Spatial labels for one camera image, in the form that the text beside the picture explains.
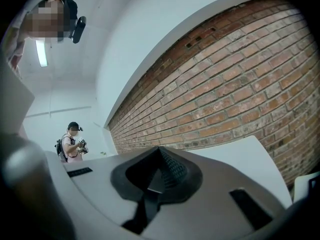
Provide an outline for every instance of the brick wall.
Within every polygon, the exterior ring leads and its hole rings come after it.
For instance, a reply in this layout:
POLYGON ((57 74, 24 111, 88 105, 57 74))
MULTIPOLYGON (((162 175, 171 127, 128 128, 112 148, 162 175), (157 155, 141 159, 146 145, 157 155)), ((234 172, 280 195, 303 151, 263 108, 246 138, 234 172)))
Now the brick wall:
POLYGON ((300 12, 254 0, 203 22, 138 81, 109 123, 119 153, 255 135, 290 185, 318 162, 319 58, 300 12))

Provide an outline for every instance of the person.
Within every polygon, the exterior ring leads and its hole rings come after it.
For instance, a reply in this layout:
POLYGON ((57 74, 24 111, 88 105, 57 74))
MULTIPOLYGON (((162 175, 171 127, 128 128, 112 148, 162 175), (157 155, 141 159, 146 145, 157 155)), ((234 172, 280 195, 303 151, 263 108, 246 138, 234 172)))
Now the person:
POLYGON ((31 11, 23 9, 13 19, 1 42, 4 56, 21 78, 18 63, 22 58, 25 40, 56 38, 58 42, 70 34, 77 20, 78 6, 73 0, 42 0, 31 11))
POLYGON ((79 124, 77 124, 76 122, 71 122, 68 125, 67 133, 61 138, 62 150, 68 163, 82 161, 82 154, 80 149, 84 145, 81 142, 78 142, 76 144, 76 141, 74 139, 74 137, 78 135, 80 130, 81 128, 79 127, 79 124))

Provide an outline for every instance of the pink shirt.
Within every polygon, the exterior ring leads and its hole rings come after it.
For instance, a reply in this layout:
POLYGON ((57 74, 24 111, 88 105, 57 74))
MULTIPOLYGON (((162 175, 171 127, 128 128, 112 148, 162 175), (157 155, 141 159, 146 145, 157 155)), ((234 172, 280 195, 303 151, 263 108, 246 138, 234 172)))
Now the pink shirt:
POLYGON ((67 159, 68 159, 68 163, 73 163, 73 162, 78 162, 78 161, 82 161, 82 156, 81 153, 78 149, 76 149, 75 151, 71 152, 71 153, 67 153, 65 151, 65 144, 71 144, 71 139, 73 139, 73 137, 68 133, 65 134, 62 137, 62 148, 63 148, 63 152, 65 153, 67 159))

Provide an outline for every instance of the fluorescent light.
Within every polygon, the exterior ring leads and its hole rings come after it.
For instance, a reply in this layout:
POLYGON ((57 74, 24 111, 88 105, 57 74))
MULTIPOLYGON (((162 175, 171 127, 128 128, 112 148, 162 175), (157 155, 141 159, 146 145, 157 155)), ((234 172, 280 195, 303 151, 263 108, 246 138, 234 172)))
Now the fluorescent light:
POLYGON ((45 49, 45 42, 44 41, 35 41, 36 51, 38 52, 38 58, 41 67, 47 67, 47 57, 46 57, 46 49, 45 49))

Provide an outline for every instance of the backpack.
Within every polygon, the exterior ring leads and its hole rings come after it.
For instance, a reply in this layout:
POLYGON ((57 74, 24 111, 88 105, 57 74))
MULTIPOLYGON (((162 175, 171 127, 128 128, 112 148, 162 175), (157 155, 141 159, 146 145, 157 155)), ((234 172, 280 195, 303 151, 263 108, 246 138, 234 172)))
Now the backpack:
POLYGON ((57 153, 57 155, 60 158, 62 163, 67 163, 68 162, 68 157, 66 157, 64 149, 62 147, 62 141, 64 140, 64 138, 69 138, 72 141, 72 139, 69 136, 65 136, 65 135, 63 135, 61 139, 58 139, 56 141, 56 145, 54 145, 54 147, 56 149, 56 153, 57 153))

